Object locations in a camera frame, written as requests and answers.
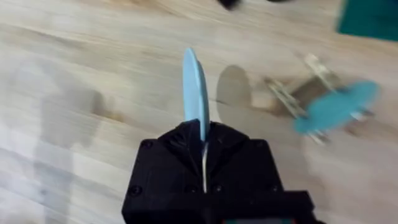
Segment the green object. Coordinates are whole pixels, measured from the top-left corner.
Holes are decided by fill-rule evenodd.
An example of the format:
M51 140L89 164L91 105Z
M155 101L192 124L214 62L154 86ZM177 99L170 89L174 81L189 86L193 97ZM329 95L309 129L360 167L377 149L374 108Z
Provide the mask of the green object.
M398 40L398 0L346 0L338 32Z

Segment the wood grain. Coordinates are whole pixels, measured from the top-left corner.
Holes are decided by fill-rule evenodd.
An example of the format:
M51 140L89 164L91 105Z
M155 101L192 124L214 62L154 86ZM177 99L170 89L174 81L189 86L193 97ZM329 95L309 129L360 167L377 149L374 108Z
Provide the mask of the wood grain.
M337 34L341 4L0 0L0 223L122 224L140 141L183 118L187 47L212 120L268 140L286 188L308 189L322 220L396 223L398 45ZM264 79L307 77L308 53L382 87L361 138L339 129L320 147L267 112Z

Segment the screw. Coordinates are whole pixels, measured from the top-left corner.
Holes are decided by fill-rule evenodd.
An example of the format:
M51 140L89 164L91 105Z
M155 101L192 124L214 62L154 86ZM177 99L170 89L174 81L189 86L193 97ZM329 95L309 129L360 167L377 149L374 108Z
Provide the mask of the screw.
M263 145L264 145L263 141L258 141L256 144L257 147L262 147Z
M129 188L128 194L130 197L137 197L142 193L142 187L138 185L133 185Z
M214 185L212 189L214 193L220 193L224 190L223 186L221 186L220 184Z
M196 193L196 192L198 192L198 187L196 187L195 185L187 185L184 188L184 192L186 192L186 193Z
M154 143L150 140L145 140L142 142L142 146L144 146L145 148L150 148L154 145Z

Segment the wooden table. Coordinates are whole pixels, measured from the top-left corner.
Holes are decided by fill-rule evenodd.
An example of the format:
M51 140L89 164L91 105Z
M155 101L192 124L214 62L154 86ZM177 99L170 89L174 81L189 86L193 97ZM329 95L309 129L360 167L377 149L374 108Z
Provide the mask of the wooden table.
M328 223L398 220L398 45L339 35L341 2L0 0L0 223L123 223L137 147L183 118L182 56L196 50L211 118L269 141L287 189ZM320 147L266 113L265 77L302 78L307 53L382 86L379 138Z

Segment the black object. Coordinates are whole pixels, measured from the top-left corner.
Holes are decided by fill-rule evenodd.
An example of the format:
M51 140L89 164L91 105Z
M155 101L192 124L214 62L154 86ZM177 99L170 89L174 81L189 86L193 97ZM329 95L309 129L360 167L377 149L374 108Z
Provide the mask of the black object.
M233 7L237 6L240 0L218 0L226 9L231 10ZM282 2L288 0L268 0L270 2Z
M293 218L316 224L306 191L286 192L268 143L220 123L208 136L203 193L199 121L141 142L123 205L127 224L221 223L247 218Z

